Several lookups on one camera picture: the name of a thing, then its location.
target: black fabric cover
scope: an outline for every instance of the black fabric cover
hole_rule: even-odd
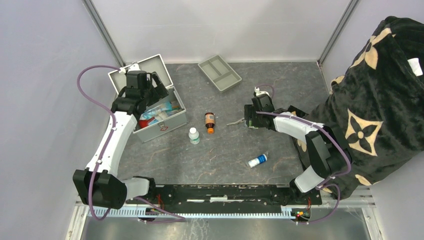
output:
[[[352,148],[351,172],[329,182],[339,185],[342,199],[360,184],[359,176],[374,184],[424,150],[424,75],[413,72],[413,58],[424,70],[424,25],[387,17],[344,76],[332,81],[326,102],[305,117],[337,123]]]

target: red item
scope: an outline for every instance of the red item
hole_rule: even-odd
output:
[[[151,121],[153,121],[155,118],[154,117],[152,117],[152,118],[150,118],[149,120],[139,120],[138,121],[138,125],[140,126],[140,128],[145,128],[145,127],[147,127],[148,125],[149,125],[149,123],[151,122]]]

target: metal grate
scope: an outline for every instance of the metal grate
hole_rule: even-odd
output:
[[[142,206],[123,206],[121,209],[111,209],[108,217],[120,218],[156,218],[166,217],[167,214],[146,214],[146,208]],[[106,213],[104,207],[94,207],[94,212],[97,216],[103,216]],[[290,207],[282,207],[281,213],[176,213],[187,219],[295,219],[291,216],[292,209]]]

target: white wall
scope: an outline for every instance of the white wall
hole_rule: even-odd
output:
[[[2,1],[0,32],[0,239],[64,239],[77,195],[72,175],[108,120],[76,78],[116,63],[79,0]],[[82,87],[110,104],[106,73],[93,70]]]
[[[423,239],[424,152],[371,188],[385,240]]]
[[[362,50],[382,20],[388,16],[396,16],[424,23],[423,11],[422,0],[360,0],[322,63],[322,73],[328,89],[331,80],[345,74],[354,57]]]
[[[127,62],[316,61],[349,0],[93,0]]]
[[[322,65],[327,86],[345,73],[381,20],[393,15],[424,23],[423,10],[424,1],[361,0]],[[388,240],[422,239],[422,182],[424,152],[371,188]]]

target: wire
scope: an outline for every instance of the wire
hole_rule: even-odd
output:
[[[322,217],[320,219],[313,220],[313,221],[308,221],[308,222],[298,222],[299,224],[304,224],[304,225],[316,224],[316,223],[319,223],[321,221],[324,221],[324,220],[328,219],[329,217],[331,217],[336,212],[336,209],[337,209],[337,207],[339,206],[339,203],[340,203],[340,188],[339,188],[339,186],[337,184],[334,184],[334,183],[327,184],[327,185],[323,186],[322,188],[328,188],[330,186],[333,186],[333,187],[335,187],[337,189],[337,201],[335,202],[335,206],[331,210],[331,212],[327,216],[324,216],[324,217]]]
[[[80,82],[81,82],[81,77],[83,76],[83,74],[85,72],[87,72],[88,70],[90,70],[90,69],[96,69],[96,68],[108,68],[108,69],[115,69],[115,70],[118,70],[118,71],[120,70],[120,68],[119,67],[115,67],[115,66],[108,66],[108,65],[94,65],[94,66],[89,66],[86,69],[82,70],[79,73],[78,77],[76,78],[76,86],[78,87],[79,92],[86,99],[88,99],[90,102],[92,102],[92,103],[96,104],[97,106],[100,106],[101,108],[103,108],[104,110],[106,110],[107,113],[110,115],[110,117],[112,117],[112,128],[110,129],[109,135],[107,136],[107,139],[104,142],[103,147],[101,148],[101,151],[100,151],[100,153],[98,155],[98,160],[100,160],[100,161],[97,161],[96,162],[96,164],[94,166],[94,169],[92,171],[92,174],[91,174],[90,183],[88,185],[88,207],[90,209],[90,213],[91,213],[91,215],[93,216],[94,219],[96,219],[98,221],[101,221],[101,220],[103,220],[103,219],[106,218],[106,216],[109,214],[109,211],[111,209],[110,208],[107,209],[107,211],[104,213],[104,215],[102,217],[100,217],[100,218],[96,216],[96,213],[94,212],[94,208],[93,208],[93,185],[94,185],[94,180],[95,180],[95,177],[96,177],[97,170],[99,169],[99,165],[100,165],[101,160],[103,158],[103,154],[105,154],[106,147],[108,146],[108,144],[109,144],[109,142],[110,142],[110,140],[112,138],[112,135],[114,134],[114,130],[113,129],[115,129],[115,127],[116,127],[117,119],[116,119],[114,113],[108,107],[106,107],[105,105],[101,104],[100,102],[94,100],[93,98],[89,97],[83,91],[83,89],[81,88],[81,83]]]
[[[307,197],[307,207],[306,207],[306,211],[307,211],[307,212],[310,212],[310,210],[311,210],[311,205],[312,205],[311,197],[310,197],[310,196],[308,196],[308,197]]]
[[[156,197],[157,197],[157,204],[160,206],[161,209],[164,210],[165,209],[165,203],[164,203],[164,201],[162,201],[161,195],[158,194]]]
[[[158,210],[158,211],[160,211],[160,212],[162,212],[164,214],[167,214],[167,215],[170,215],[170,216],[173,216],[173,217],[178,218],[178,219],[164,220],[164,221],[144,221],[144,223],[147,223],[147,224],[164,224],[164,223],[184,222],[186,220],[185,217],[180,216],[180,215],[177,215],[175,213],[171,213],[171,212],[166,211],[164,209],[161,209],[160,207],[155,206],[154,204],[152,204],[151,202],[147,201],[146,199],[144,199],[144,198],[142,198],[140,196],[136,196],[136,197],[134,197],[134,199],[140,200],[140,201],[142,201],[142,202],[150,205],[152,208],[154,208],[154,209],[156,209],[156,210]]]
[[[305,219],[306,221],[309,221],[309,218],[306,218],[306,217],[304,217],[302,215],[299,215],[299,217]]]
[[[329,180],[338,177],[338,176],[342,176],[342,175],[346,175],[348,173],[351,172],[352,166],[351,166],[351,161],[349,161],[348,156],[346,155],[346,153],[343,151],[343,149],[340,147],[340,145],[336,142],[336,140],[334,140],[333,137],[330,136],[330,134],[325,131],[322,127],[315,125],[312,122],[309,122],[301,117],[297,117],[297,116],[292,116],[292,115],[284,115],[284,114],[279,114],[279,113],[273,113],[273,112],[266,112],[266,111],[257,111],[257,114],[264,114],[264,115],[271,115],[271,116],[275,116],[275,117],[281,117],[281,118],[287,118],[287,119],[293,119],[296,120],[298,122],[301,122],[303,124],[306,124],[308,126],[311,126],[313,128],[318,129],[319,131],[321,131],[329,140],[330,142],[335,146],[335,148],[339,151],[339,153],[341,154],[341,156],[343,157],[344,161],[346,162],[347,165],[347,169],[344,172],[341,173],[335,173],[333,176],[328,177],[327,179],[323,180],[322,182],[320,182],[318,184],[318,186],[322,186],[325,183],[327,183]]]
[[[309,222],[296,222],[296,223],[300,223],[300,224],[313,224],[313,223],[319,223],[319,222],[321,222],[321,221],[329,218],[331,215],[334,214],[334,212],[336,211],[337,207],[339,206],[339,203],[340,203],[340,194],[341,193],[340,193],[340,188],[339,188],[339,186],[337,184],[334,184],[334,183],[327,184],[327,185],[324,185],[324,184],[327,183],[329,180],[335,178],[335,177],[346,175],[346,174],[350,173],[350,171],[352,169],[352,166],[351,166],[351,162],[349,161],[349,158],[346,155],[346,153],[343,151],[343,149],[340,147],[340,145],[336,142],[336,140],[334,140],[334,138],[330,136],[330,134],[327,131],[325,131],[322,127],[320,127],[318,125],[315,125],[314,123],[311,123],[311,122],[309,122],[309,121],[307,121],[307,120],[305,120],[303,118],[300,118],[300,117],[297,117],[297,116],[291,116],[291,115],[290,116],[289,115],[283,115],[283,114],[278,114],[278,113],[273,113],[273,112],[265,112],[265,111],[257,111],[256,113],[257,114],[265,114],[265,115],[271,115],[271,116],[276,116],[276,117],[293,119],[293,120],[296,120],[296,121],[301,122],[303,124],[306,124],[308,126],[311,126],[313,128],[316,128],[319,131],[321,131],[330,140],[330,142],[335,146],[335,148],[343,156],[343,158],[344,158],[344,160],[346,161],[346,164],[347,164],[347,170],[344,171],[344,172],[341,172],[341,173],[336,173],[333,176],[328,177],[327,179],[323,180],[322,182],[320,182],[318,184],[318,186],[320,186],[320,187],[317,186],[315,188],[317,190],[321,190],[323,188],[328,188],[328,187],[334,186],[337,189],[337,202],[335,203],[335,206],[334,206],[333,210],[327,216],[322,217],[320,219],[309,221]]]
[[[273,85],[271,85],[271,84],[266,84],[266,83],[262,83],[262,84],[256,85],[255,87],[256,87],[256,88],[260,88],[260,87],[264,87],[264,86],[270,87],[270,88],[272,89],[271,99],[273,99],[273,98],[274,98],[274,94],[276,93],[276,89],[274,88],[274,86],[273,86]]]

